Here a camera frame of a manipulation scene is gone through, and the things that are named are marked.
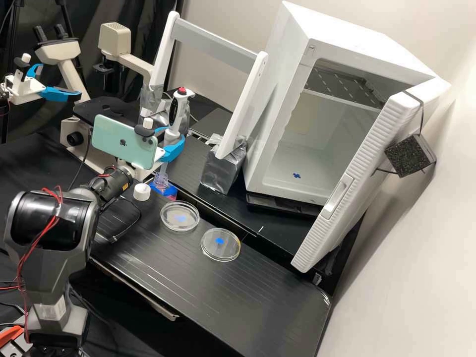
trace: black foam block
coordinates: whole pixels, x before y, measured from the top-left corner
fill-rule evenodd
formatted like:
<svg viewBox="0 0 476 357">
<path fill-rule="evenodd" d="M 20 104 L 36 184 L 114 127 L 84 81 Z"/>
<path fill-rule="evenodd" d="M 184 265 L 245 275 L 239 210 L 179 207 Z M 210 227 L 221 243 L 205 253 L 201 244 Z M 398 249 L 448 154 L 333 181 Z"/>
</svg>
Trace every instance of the black foam block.
<svg viewBox="0 0 476 357">
<path fill-rule="evenodd" d="M 436 162 L 423 136 L 414 134 L 385 149 L 385 155 L 399 177 L 405 177 Z"/>
</svg>

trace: petri dish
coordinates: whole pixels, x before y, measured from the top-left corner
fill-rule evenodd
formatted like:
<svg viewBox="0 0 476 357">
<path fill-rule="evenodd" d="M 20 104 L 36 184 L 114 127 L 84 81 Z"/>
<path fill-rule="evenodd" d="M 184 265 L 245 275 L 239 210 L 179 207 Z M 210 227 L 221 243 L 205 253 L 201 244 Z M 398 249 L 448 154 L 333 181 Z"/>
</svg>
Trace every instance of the petri dish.
<svg viewBox="0 0 476 357">
<path fill-rule="evenodd" d="M 167 228 L 175 232 L 191 231 L 200 221 L 198 210 L 185 201 L 167 203 L 160 210 L 160 218 Z"/>
<path fill-rule="evenodd" d="M 238 237 L 233 232 L 223 228 L 207 230 L 200 245 L 205 255 L 222 262 L 236 259 L 241 248 Z"/>
</svg>

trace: robotic arm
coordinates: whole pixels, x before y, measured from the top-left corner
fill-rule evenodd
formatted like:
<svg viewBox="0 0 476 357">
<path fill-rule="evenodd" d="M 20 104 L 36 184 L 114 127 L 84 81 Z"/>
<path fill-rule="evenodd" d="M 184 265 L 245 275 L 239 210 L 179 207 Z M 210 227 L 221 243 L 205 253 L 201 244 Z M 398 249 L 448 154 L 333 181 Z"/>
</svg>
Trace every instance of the robotic arm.
<svg viewBox="0 0 476 357">
<path fill-rule="evenodd" d="M 71 303 L 69 276 L 85 268 L 101 212 L 132 182 L 129 168 L 110 167 L 88 185 L 58 194 L 59 201 L 43 191 L 20 192 L 12 201 L 3 241 L 32 302 L 25 321 L 31 356 L 77 355 L 88 311 Z"/>
</svg>

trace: red wire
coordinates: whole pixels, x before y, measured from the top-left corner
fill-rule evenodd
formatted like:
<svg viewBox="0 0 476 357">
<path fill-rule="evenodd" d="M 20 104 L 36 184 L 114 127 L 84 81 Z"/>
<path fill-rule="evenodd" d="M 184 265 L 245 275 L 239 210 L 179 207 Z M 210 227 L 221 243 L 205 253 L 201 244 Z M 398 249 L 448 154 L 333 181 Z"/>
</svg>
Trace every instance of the red wire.
<svg viewBox="0 0 476 357">
<path fill-rule="evenodd" d="M 0 290 L 12 290 L 12 289 L 18 289 L 19 287 L 20 287 L 19 285 L 15 285 L 15 286 L 12 286 L 12 287 L 0 288 Z"/>
<path fill-rule="evenodd" d="M 42 191 L 43 192 L 46 192 L 48 193 L 50 196 L 54 197 L 56 199 L 56 202 L 58 203 L 58 205 L 61 205 L 63 203 L 63 192 L 61 190 L 61 187 L 59 185 L 55 186 L 55 188 L 58 188 L 59 190 L 59 195 L 60 197 L 58 197 L 58 195 L 52 191 L 50 191 L 49 189 L 43 187 L 42 188 Z M 33 252 L 33 250 L 35 249 L 35 247 L 38 245 L 38 242 L 40 241 L 40 239 L 50 230 L 52 229 L 59 221 L 60 219 L 57 217 L 57 216 L 52 216 L 50 221 L 48 222 L 48 224 L 43 228 L 43 230 L 38 234 L 38 236 L 35 238 L 35 240 L 33 241 L 33 243 L 31 244 L 30 248 L 28 249 L 28 251 L 26 253 L 23 254 L 23 256 L 20 258 L 19 262 L 18 262 L 18 266 L 17 266 L 17 269 L 16 269 L 16 281 L 18 283 L 18 285 L 16 287 L 9 287 L 9 289 L 19 289 L 20 292 L 21 292 L 21 296 L 23 298 L 23 306 L 24 306 L 24 310 L 25 310 L 25 322 L 24 322 L 24 330 L 25 330 L 25 333 L 24 333 L 24 336 L 25 336 L 25 340 L 26 342 L 30 342 L 29 341 L 29 338 L 28 338 L 28 310 L 27 310 L 27 303 L 26 303 L 26 296 L 25 296 L 25 289 L 22 289 L 22 281 L 21 281 L 21 271 L 22 271 L 22 268 L 23 268 L 23 265 L 25 264 L 26 260 L 28 259 L 28 257 L 31 255 L 31 253 Z"/>
</svg>

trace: smartphone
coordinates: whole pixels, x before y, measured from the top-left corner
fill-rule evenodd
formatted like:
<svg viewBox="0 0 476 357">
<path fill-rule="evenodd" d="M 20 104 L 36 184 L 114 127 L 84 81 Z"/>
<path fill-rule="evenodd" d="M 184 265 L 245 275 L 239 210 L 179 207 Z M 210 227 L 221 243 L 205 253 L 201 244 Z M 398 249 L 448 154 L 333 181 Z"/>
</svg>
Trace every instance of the smartphone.
<svg viewBox="0 0 476 357">
<path fill-rule="evenodd" d="M 146 170 L 152 168 L 159 149 L 155 136 L 144 138 L 132 126 L 101 114 L 94 118 L 91 143 L 96 149 Z"/>
</svg>

